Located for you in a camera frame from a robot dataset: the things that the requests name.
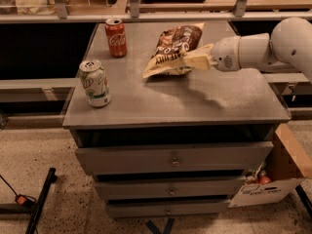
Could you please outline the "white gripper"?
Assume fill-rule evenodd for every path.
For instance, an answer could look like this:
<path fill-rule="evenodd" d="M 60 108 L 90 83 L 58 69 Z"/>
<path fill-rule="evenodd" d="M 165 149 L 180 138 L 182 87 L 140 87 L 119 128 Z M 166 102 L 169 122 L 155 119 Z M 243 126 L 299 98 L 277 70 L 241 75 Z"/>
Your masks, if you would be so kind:
<path fill-rule="evenodd" d="M 186 66 L 209 70 L 215 67 L 219 71 L 238 71 L 239 64 L 239 43 L 240 36 L 223 38 L 214 45 L 207 44 L 191 52 L 191 55 L 182 57 Z"/>

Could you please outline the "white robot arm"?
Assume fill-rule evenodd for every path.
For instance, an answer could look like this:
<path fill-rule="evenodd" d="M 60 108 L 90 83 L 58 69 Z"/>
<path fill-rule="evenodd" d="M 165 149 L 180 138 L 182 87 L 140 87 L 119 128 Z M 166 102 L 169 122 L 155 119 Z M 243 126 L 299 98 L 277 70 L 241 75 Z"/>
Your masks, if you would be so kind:
<path fill-rule="evenodd" d="M 301 72 L 312 82 L 312 24 L 302 18 L 281 20 L 271 33 L 223 38 L 185 54 L 186 66 L 208 70 Z"/>

